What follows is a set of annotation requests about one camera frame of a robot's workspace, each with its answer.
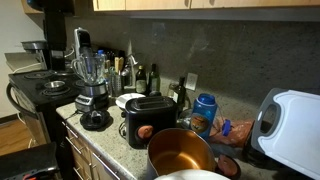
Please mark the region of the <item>black blender lid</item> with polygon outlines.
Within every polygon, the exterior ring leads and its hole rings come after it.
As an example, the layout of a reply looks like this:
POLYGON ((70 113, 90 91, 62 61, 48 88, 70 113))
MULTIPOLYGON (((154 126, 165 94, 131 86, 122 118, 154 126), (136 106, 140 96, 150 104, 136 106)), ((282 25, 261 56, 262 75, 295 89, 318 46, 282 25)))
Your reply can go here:
POLYGON ((107 111, 93 110, 81 116, 80 124, 86 130, 98 130, 109 123, 109 118, 107 111))

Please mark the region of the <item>black silver blender base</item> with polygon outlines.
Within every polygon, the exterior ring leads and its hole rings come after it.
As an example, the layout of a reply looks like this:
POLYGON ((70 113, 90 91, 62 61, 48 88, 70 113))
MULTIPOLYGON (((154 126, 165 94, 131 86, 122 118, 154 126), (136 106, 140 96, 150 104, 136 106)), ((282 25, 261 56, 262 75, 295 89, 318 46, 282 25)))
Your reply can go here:
POLYGON ((84 84, 84 89, 75 99, 75 107, 81 112, 100 110, 108 106, 109 94, 105 83, 84 84))

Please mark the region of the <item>glass blender jar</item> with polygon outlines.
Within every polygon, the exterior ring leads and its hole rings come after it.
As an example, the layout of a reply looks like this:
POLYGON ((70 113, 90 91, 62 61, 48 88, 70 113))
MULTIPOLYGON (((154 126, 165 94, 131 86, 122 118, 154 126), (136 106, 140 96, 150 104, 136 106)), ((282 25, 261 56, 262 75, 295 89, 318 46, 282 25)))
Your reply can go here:
POLYGON ((105 57, 101 54, 82 54, 71 62, 73 71, 88 85, 104 82, 105 57))

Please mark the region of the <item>green glass bottle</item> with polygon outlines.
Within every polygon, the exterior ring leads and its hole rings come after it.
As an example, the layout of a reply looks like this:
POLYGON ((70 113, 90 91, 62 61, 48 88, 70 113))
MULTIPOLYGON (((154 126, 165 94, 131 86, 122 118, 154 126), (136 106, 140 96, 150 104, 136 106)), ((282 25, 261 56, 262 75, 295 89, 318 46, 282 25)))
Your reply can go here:
POLYGON ((156 92, 160 90, 160 77, 157 71, 157 65, 151 65, 151 72, 149 73, 149 92, 156 92))

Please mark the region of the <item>dark wine bottle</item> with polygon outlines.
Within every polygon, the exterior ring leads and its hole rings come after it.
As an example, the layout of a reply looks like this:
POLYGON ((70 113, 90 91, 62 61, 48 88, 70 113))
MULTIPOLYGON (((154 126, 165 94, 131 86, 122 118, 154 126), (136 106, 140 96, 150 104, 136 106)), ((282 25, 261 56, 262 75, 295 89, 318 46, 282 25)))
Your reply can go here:
POLYGON ((185 105, 186 89, 184 87, 184 81, 185 81, 185 78, 180 77, 179 84, 176 86, 174 91, 174 100, 177 103, 178 113, 181 113, 183 111, 183 107, 185 105))

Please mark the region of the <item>dark olive oil bottle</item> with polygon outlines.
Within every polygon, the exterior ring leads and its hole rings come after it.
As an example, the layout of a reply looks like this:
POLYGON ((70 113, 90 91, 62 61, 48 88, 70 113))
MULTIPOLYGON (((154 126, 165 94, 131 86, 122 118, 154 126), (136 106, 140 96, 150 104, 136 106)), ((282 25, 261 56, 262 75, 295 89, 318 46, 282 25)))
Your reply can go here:
POLYGON ((136 73, 136 92, 145 94, 147 90, 146 73, 142 65, 138 67, 136 73))

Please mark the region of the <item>black toaster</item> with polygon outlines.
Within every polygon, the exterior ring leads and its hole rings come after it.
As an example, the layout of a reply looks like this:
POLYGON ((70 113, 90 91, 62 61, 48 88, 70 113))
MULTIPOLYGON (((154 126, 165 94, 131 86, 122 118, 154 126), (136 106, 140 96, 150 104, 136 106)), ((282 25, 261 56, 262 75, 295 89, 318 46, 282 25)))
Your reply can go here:
POLYGON ((157 132, 176 126, 177 104, 166 96, 131 99, 125 110, 126 141, 135 149, 144 149, 157 132))

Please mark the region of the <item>metal utensil holder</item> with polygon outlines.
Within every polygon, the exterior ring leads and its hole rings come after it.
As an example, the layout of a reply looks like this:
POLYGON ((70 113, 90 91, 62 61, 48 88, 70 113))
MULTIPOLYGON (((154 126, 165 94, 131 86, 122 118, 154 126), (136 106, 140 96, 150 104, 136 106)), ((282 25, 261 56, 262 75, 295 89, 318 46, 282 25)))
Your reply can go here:
POLYGON ((123 94, 122 76, 113 75, 111 77, 112 94, 114 97, 118 97, 123 94))

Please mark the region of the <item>blue water bottle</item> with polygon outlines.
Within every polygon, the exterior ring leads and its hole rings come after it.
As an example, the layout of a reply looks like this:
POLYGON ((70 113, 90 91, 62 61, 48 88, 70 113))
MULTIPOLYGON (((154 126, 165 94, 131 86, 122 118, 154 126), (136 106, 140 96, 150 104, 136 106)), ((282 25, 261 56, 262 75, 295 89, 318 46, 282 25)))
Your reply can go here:
POLYGON ((193 103, 190 128, 200 137, 207 140, 216 115, 217 104, 211 94, 200 94, 193 103))

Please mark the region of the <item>copper pot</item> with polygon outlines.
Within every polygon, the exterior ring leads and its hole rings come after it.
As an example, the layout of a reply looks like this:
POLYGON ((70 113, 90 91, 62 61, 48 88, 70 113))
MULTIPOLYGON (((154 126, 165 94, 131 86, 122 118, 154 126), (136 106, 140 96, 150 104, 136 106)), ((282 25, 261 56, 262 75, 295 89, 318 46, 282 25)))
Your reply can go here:
POLYGON ((147 180, 180 170, 214 171, 215 156, 208 143, 192 130, 170 128, 156 133, 147 148, 147 180))

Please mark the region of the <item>white bowl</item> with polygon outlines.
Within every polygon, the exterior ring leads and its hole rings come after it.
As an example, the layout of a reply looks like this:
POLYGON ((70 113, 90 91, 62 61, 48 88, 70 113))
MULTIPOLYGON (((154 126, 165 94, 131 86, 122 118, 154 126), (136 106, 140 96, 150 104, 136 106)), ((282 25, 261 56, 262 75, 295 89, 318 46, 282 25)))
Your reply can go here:
POLYGON ((161 175, 154 180, 230 180, 227 177, 206 170, 180 170, 167 175, 161 175))

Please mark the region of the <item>orange oven mitt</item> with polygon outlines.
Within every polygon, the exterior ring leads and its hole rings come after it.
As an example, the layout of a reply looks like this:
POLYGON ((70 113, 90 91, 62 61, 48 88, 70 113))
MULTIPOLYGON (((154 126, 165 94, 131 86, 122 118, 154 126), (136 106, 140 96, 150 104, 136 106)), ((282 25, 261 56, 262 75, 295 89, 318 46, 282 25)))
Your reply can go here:
POLYGON ((226 119, 217 118, 211 128, 209 142, 243 148, 252 126, 252 119, 227 121, 226 119))

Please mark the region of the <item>black stove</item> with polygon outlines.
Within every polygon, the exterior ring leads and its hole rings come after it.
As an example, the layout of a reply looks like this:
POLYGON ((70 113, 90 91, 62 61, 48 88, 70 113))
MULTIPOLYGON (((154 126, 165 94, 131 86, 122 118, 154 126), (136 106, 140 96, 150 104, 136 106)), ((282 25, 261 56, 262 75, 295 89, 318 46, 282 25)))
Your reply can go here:
POLYGON ((8 75, 6 95, 24 120, 35 145, 57 142, 64 130, 58 107, 73 103, 84 89, 74 73, 57 74, 37 70, 8 75))

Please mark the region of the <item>white grey cutting board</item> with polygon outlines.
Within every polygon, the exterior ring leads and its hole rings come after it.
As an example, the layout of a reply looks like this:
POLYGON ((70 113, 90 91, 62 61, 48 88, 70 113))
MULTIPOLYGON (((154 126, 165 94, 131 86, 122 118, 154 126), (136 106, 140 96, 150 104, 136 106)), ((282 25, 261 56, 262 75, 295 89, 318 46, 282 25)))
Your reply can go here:
POLYGON ((251 145, 266 156, 320 180, 320 96, 271 89, 258 110, 251 145))

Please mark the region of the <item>white wall outlet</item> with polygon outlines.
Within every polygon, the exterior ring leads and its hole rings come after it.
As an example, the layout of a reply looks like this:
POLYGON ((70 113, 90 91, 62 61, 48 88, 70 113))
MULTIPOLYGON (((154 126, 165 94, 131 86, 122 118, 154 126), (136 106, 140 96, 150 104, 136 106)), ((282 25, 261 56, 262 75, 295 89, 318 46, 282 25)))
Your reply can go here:
POLYGON ((198 80, 198 75, 194 73, 187 74, 186 88, 194 91, 196 89, 196 84, 198 80))

